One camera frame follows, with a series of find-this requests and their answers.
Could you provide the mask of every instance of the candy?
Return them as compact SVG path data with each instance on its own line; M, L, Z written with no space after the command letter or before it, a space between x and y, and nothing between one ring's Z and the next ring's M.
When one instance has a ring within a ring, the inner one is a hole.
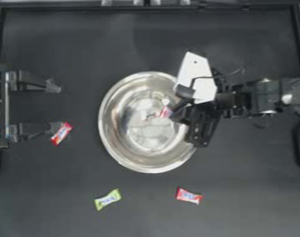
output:
M108 195L105 195L104 197L96 198L93 200L96 210L100 211L104 206L107 206L108 204L113 202L118 202L120 199L122 199L122 196L120 196L119 190L113 189L108 193Z
M179 201L199 204L200 200L203 199L203 195L190 193L184 189L176 188L175 199Z
M56 134L51 137L51 143L57 146L59 143L63 141L63 139L65 138L68 132L72 129L72 125L68 122L63 122Z

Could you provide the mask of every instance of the red candy wrapper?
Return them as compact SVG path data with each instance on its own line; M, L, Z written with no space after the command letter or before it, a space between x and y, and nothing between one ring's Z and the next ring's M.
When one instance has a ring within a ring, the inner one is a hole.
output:
M67 134L69 133L71 129L72 129L72 125L68 122L63 122L59 131L56 132L56 134L51 137L51 143L57 146L59 143L63 141L63 139L65 138Z
M203 195L190 193L184 189L176 188L175 199L179 201L199 204L200 200L203 199Z

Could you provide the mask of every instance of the silver bowl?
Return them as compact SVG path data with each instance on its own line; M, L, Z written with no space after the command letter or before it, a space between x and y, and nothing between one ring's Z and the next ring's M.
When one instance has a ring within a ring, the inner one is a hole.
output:
M104 147L120 165L142 173L179 167L195 151L183 141L187 126L168 119L178 102L174 85L164 73L136 73L111 87L99 108Z

